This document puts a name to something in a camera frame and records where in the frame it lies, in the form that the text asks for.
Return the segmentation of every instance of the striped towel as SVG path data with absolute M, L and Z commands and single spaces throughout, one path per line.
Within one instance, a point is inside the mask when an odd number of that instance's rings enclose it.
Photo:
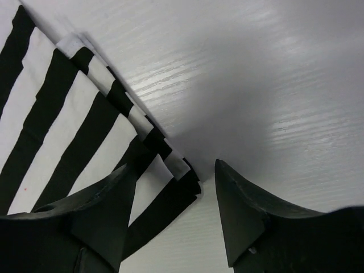
M 31 212 L 150 150 L 124 258 L 201 193 L 188 162 L 82 36 L 54 45 L 18 1 L 0 0 L 0 213 Z

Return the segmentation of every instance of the black and white striped fabric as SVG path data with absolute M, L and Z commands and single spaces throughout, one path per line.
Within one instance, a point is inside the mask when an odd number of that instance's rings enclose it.
M 194 202 L 195 172 L 83 36 L 54 45 L 13 0 L 0 0 L 0 23 L 0 213 L 34 211 L 152 151 L 128 257 Z

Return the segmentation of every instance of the cloth fold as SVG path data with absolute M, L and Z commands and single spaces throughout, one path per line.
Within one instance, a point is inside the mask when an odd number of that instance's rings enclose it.
M 189 163 L 84 37 L 54 45 L 18 1 L 0 1 L 0 213 L 30 212 L 150 150 L 124 258 L 201 193 Z

